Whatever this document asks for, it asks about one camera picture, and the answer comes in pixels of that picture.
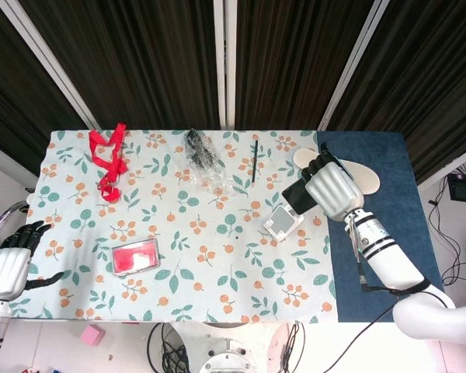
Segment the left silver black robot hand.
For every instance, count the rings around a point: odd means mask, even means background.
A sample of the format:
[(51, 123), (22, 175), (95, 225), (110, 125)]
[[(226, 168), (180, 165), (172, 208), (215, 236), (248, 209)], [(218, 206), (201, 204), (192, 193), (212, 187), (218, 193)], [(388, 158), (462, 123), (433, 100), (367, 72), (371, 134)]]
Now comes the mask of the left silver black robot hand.
[(0, 302), (11, 302), (24, 291), (48, 287), (58, 282), (64, 272), (46, 279), (28, 280), (31, 260), (51, 224), (35, 221), (21, 226), (0, 245)]

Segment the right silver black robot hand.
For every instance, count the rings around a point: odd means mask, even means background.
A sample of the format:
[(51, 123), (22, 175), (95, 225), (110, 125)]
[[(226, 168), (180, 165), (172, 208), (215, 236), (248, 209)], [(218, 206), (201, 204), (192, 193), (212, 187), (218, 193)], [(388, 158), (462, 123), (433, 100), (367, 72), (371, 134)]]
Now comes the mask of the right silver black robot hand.
[(333, 221), (344, 221), (348, 214), (364, 205), (363, 192), (325, 142), (301, 175), (308, 194)]

